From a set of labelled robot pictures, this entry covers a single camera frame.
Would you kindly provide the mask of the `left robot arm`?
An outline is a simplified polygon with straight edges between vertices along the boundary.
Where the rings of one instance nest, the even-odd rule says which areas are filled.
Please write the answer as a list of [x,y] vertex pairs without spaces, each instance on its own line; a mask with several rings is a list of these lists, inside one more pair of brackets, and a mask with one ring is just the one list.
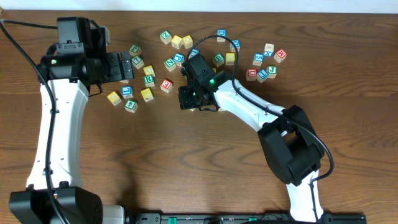
[[105,205],[82,187],[80,138],[91,86],[131,80],[127,52],[107,52],[109,30],[84,17],[60,17],[58,42],[39,63],[42,117],[32,171],[9,208],[21,223],[134,223],[128,209]]

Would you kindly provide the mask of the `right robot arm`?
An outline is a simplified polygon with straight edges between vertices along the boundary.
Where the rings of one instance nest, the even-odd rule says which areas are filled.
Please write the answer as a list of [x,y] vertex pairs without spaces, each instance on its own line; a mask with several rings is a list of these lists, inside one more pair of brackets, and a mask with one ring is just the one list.
[[317,222],[323,215],[317,179],[325,145],[300,107],[273,105],[240,84],[228,72],[216,73],[198,54],[182,64],[187,85],[178,90],[183,110],[228,111],[257,132],[268,167],[287,186],[295,221]]

